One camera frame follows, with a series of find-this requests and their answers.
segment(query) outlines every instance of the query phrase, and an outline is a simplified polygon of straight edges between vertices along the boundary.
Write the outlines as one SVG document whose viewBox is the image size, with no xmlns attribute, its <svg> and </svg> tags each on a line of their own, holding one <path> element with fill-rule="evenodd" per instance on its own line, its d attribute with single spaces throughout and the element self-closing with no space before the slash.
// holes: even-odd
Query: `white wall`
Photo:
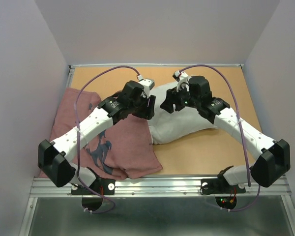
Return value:
<svg viewBox="0 0 295 236">
<path fill-rule="evenodd" d="M 243 63 L 279 0 L 36 0 L 69 64 Z"/>
<path fill-rule="evenodd" d="M 0 0 L 0 236 L 18 235 L 66 62 L 33 0 Z"/>
<path fill-rule="evenodd" d="M 281 0 L 244 74 L 263 131 L 291 145 L 287 177 L 295 201 L 295 0 Z"/>
</svg>

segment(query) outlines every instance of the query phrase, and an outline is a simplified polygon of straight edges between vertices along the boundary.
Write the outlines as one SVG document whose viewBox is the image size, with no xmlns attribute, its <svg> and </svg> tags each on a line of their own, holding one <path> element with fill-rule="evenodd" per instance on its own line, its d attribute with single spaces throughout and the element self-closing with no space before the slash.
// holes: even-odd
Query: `blue print on cloth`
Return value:
<svg viewBox="0 0 295 236">
<path fill-rule="evenodd" d="M 105 136 L 105 131 L 104 130 L 103 132 L 101 132 L 99 134 L 99 141 L 98 141 L 98 146 L 97 146 L 97 149 L 94 150 L 94 151 L 90 151 L 89 148 L 86 148 L 86 151 L 88 152 L 89 155 L 91 155 L 93 161 L 94 161 L 94 164 L 95 166 L 97 166 L 98 168 L 100 168 L 99 164 L 98 164 L 98 160 L 102 163 L 102 166 L 103 166 L 103 169 L 106 173 L 112 175 L 113 173 L 113 168 L 107 166 L 105 164 L 105 160 L 106 160 L 106 157 L 107 157 L 107 153 L 109 150 L 112 149 L 112 143 L 110 141 L 106 141 L 105 143 L 101 143 L 102 142 L 102 138 L 106 137 Z"/>
</svg>

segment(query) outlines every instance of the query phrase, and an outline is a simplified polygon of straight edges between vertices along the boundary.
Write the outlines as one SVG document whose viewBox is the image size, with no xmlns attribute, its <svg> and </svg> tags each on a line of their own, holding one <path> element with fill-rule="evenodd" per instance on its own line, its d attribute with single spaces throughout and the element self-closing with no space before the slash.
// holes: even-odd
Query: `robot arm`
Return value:
<svg viewBox="0 0 295 236">
<path fill-rule="evenodd" d="M 212 97 L 208 81 L 203 76 L 188 76 L 175 72 L 177 87 L 169 89 L 161 108 L 169 113 L 184 107 L 197 109 L 212 124 L 228 132 L 241 143 L 241 135 L 235 111 L 221 98 Z M 247 150 L 256 162 L 250 167 L 251 177 L 263 187 L 269 187 L 290 169 L 290 147 L 284 141 L 262 134 L 241 119 Z M 237 185 L 247 182 L 246 166 L 228 167 L 218 175 L 222 182 Z"/>
<path fill-rule="evenodd" d="M 115 125 L 129 114 L 151 119 L 154 116 L 155 96 L 149 95 L 154 80 L 129 81 L 123 90 L 103 100 L 94 111 L 80 123 L 80 146 L 77 147 L 77 127 L 49 142 L 42 141 L 38 147 L 38 166 L 57 186 L 67 183 L 81 184 L 77 178 L 77 166 L 72 163 L 77 148 L 82 149 L 102 131 Z M 91 186 L 96 174 L 89 168 L 80 169 L 80 178 Z"/>
</svg>

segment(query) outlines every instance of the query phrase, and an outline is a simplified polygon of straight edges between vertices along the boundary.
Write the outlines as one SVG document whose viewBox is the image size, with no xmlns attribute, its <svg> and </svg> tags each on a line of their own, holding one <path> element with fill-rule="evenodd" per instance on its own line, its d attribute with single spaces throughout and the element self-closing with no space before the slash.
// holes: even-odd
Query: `wooden table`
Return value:
<svg viewBox="0 0 295 236">
<path fill-rule="evenodd" d="M 95 75 L 109 67 L 76 67 L 71 87 L 81 89 Z M 136 67 L 144 78 L 155 80 L 155 86 L 173 82 L 172 74 L 181 67 Z M 240 67 L 217 67 L 230 81 L 240 114 L 252 126 L 261 130 L 248 88 Z M 189 75 L 205 76 L 210 83 L 213 96 L 221 97 L 233 108 L 234 102 L 224 80 L 209 68 L 192 68 Z M 91 83 L 85 90 L 97 92 L 102 99 L 121 90 L 129 80 L 136 80 L 130 69 L 117 69 Z M 154 145 L 154 152 L 163 166 L 160 175 L 205 175 L 217 174 L 230 165 L 243 165 L 241 144 L 223 130 L 208 129 L 187 135 L 169 144 Z M 254 159 L 249 155 L 250 163 Z"/>
</svg>

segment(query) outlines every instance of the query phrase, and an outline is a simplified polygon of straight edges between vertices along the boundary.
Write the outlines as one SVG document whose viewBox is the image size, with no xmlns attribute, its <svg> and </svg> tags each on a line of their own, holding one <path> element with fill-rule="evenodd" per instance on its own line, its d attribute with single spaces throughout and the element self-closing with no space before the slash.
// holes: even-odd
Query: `pink cloth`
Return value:
<svg viewBox="0 0 295 236">
<path fill-rule="evenodd" d="M 76 126 L 73 103 L 78 93 L 76 89 L 66 89 L 57 111 L 50 141 Z M 77 104 L 79 119 L 84 120 L 100 102 L 101 98 L 96 92 L 83 91 Z M 72 162 L 77 164 L 77 157 L 74 157 Z M 126 177 L 139 178 L 163 169 L 153 151 L 148 122 L 133 115 L 119 121 L 81 149 L 81 166 L 92 168 L 103 178 L 116 180 Z"/>
</svg>

